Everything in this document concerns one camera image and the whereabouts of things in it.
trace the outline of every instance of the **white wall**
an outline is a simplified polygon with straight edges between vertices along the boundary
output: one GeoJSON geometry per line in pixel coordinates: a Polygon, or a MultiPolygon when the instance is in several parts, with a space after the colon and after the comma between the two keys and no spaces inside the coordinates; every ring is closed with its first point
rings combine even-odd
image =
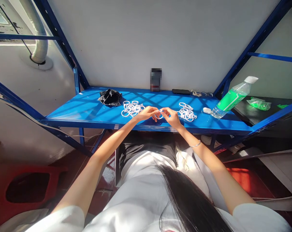
{"type": "MultiPolygon", "coordinates": [[[[0,82],[41,114],[47,115],[74,96],[73,72],[53,42],[49,44],[47,55],[52,58],[54,67],[49,71],[40,71],[24,64],[19,52],[25,49],[22,43],[0,44],[0,82]]],[[[64,130],[78,134],[75,128],[64,130]]],[[[97,132],[86,130],[86,135],[97,132]]],[[[51,163],[73,149],[2,103],[0,141],[6,151],[3,158],[38,164],[51,163]]]]}
{"type": "Polygon", "coordinates": [[[214,91],[279,0],[49,0],[90,84],[214,91]]]}
{"type": "MultiPolygon", "coordinates": [[[[256,52],[292,57],[292,8],[256,52]]],[[[292,99],[292,63],[251,57],[230,87],[243,82],[247,76],[259,78],[252,85],[250,95],[292,99]]]]}

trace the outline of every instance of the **hair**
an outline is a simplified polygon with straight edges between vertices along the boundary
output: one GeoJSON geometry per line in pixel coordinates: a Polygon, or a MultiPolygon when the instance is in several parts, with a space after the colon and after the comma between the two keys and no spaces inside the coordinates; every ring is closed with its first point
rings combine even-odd
{"type": "Polygon", "coordinates": [[[232,232],[208,197],[184,173],[166,165],[157,166],[184,231],[232,232]]]}

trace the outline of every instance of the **blue shelf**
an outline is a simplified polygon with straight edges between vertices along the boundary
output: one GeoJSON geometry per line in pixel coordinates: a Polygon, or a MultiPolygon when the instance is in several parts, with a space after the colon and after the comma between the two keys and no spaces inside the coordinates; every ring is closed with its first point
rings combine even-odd
{"type": "MultiPolygon", "coordinates": [[[[41,122],[57,127],[119,129],[131,117],[121,116],[123,106],[108,107],[98,101],[99,92],[107,89],[108,87],[89,87],[46,116],[41,122]]],[[[181,121],[190,132],[233,135],[247,135],[252,132],[252,129],[232,112],[220,120],[202,113],[204,107],[212,109],[219,102],[215,97],[198,98],[192,95],[173,94],[172,91],[150,92],[146,89],[112,89],[122,93],[122,102],[136,100],[144,106],[150,105],[158,109],[170,107],[176,111],[180,109],[179,102],[189,104],[194,108],[194,113],[198,118],[193,122],[182,119],[181,121]]],[[[161,119],[157,123],[152,119],[146,120],[139,123],[134,130],[174,131],[165,119],[161,119]]]]}

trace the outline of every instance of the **red stool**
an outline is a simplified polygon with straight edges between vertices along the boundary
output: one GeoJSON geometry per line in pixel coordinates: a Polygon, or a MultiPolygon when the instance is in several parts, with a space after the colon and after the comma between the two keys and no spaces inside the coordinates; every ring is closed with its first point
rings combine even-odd
{"type": "Polygon", "coordinates": [[[21,164],[0,164],[0,225],[13,216],[25,211],[38,209],[42,204],[52,199],[56,195],[58,179],[61,172],[67,171],[67,167],[50,167],[50,166],[30,166],[21,164]],[[7,199],[7,190],[14,178],[28,174],[46,173],[49,174],[49,180],[45,196],[38,202],[33,199],[30,203],[12,203],[7,199]]]}

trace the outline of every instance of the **black table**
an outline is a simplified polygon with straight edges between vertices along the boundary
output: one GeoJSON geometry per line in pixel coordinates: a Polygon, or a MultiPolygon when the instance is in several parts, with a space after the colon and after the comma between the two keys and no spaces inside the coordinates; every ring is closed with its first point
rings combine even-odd
{"type": "MultiPolygon", "coordinates": [[[[251,96],[246,96],[240,103],[238,103],[232,111],[242,119],[248,126],[256,125],[267,117],[273,115],[274,113],[280,111],[281,109],[277,106],[290,105],[292,104],[292,99],[283,98],[269,98],[269,97],[257,97],[265,100],[266,102],[271,102],[271,108],[268,111],[262,111],[257,108],[252,107],[247,100],[251,96]]],[[[286,115],[286,120],[278,121],[271,128],[263,131],[258,136],[263,137],[277,137],[277,138],[292,138],[292,113],[286,115]]]]}

